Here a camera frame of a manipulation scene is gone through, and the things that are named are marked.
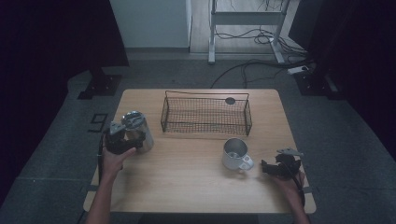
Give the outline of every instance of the wooden table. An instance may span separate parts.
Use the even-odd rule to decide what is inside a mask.
[[[230,171],[221,163],[223,145],[235,135],[163,133],[161,115],[167,90],[126,90],[114,121],[138,110],[146,115],[154,147],[128,158],[114,183],[111,210],[141,213],[288,213],[282,193],[261,160],[276,164],[276,150],[296,148],[279,95],[275,90],[177,90],[205,93],[249,93],[252,128],[244,139],[254,167]],[[98,185],[98,175],[92,179]],[[95,192],[89,191],[89,211]],[[305,194],[305,212],[314,213],[311,193]]]

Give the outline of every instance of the white wall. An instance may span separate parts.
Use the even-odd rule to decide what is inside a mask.
[[[188,48],[191,0],[110,0],[125,48]]]

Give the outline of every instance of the metal cup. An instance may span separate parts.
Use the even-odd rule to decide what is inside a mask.
[[[230,138],[224,144],[222,163],[230,170],[250,170],[254,164],[248,146],[239,138]]]
[[[144,134],[146,139],[143,141],[143,146],[138,148],[138,152],[147,152],[154,146],[154,140],[149,131],[149,126],[146,121],[146,116],[139,111],[131,111],[122,116],[121,123],[125,125],[125,135],[129,140],[139,139]]]

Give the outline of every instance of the mug handle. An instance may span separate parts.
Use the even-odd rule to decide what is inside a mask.
[[[250,170],[254,165],[253,160],[247,155],[242,157],[242,164],[239,165],[239,168],[242,170]]]

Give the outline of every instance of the black curtain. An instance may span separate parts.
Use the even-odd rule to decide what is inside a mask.
[[[128,66],[108,0],[0,3],[2,202],[67,94],[90,67]]]
[[[331,76],[396,160],[395,11],[390,1],[302,0],[290,37],[314,57],[314,76]]]

